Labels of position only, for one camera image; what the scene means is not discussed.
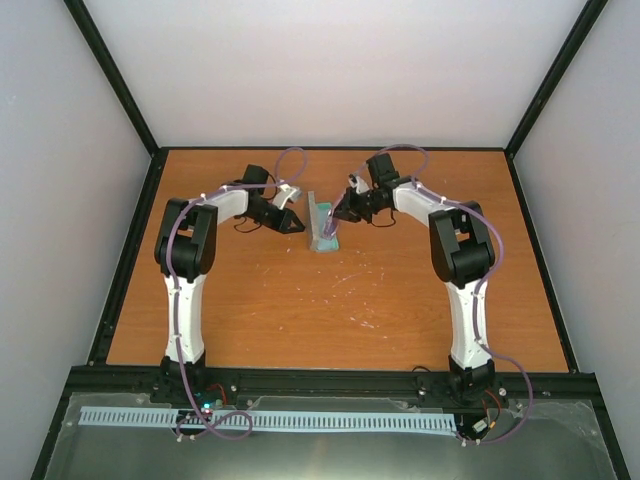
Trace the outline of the grey felt glasses case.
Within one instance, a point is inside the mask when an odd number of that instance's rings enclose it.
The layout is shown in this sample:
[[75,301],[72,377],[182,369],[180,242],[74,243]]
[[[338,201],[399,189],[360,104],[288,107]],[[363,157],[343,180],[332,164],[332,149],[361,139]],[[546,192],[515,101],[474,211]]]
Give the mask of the grey felt glasses case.
[[314,253],[322,253],[317,250],[317,243],[322,238],[322,229],[327,217],[327,210],[332,207],[330,202],[317,202],[314,191],[307,193],[307,232],[309,234],[309,249]]

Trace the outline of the pink sunglasses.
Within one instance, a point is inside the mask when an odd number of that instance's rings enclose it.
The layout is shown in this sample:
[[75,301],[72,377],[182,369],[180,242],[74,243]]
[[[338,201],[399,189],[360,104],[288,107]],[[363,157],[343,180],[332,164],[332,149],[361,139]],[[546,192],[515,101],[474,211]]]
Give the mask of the pink sunglasses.
[[327,217],[322,229],[322,238],[325,240],[332,240],[337,233],[339,220],[335,218],[334,208],[330,207],[327,210]]

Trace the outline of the light blue cleaning cloth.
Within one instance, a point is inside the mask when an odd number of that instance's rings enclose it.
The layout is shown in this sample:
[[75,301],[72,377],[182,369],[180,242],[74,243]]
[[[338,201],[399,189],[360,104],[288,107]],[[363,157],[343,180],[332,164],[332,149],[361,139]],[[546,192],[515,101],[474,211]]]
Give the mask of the light blue cleaning cloth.
[[339,249],[339,242],[336,237],[331,239],[320,238],[317,243],[317,250],[319,252],[335,252]]

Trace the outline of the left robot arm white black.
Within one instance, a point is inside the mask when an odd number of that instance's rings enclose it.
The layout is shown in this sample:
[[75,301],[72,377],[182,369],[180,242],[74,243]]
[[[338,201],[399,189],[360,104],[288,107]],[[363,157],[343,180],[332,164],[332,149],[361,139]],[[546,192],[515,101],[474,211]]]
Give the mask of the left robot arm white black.
[[304,224],[288,207],[300,196],[299,187],[250,164],[240,180],[214,192],[167,202],[154,249],[168,295],[168,340],[160,368],[184,401],[197,402],[208,390],[202,298],[218,226],[245,218],[281,234],[302,233]]

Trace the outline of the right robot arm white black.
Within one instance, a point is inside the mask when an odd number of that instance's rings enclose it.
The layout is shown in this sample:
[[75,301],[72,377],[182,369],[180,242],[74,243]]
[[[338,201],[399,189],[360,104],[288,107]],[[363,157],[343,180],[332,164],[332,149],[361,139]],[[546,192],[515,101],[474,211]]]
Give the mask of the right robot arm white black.
[[331,208],[323,235],[335,235],[338,221],[373,222],[383,210],[411,216],[428,228],[431,262],[447,290],[452,318],[449,383],[462,402],[490,387],[495,362],[486,328],[486,291],[492,269],[502,261],[492,240],[500,236],[474,201],[457,202],[437,194],[411,176],[401,176],[391,155],[379,153],[356,171],[349,186]]

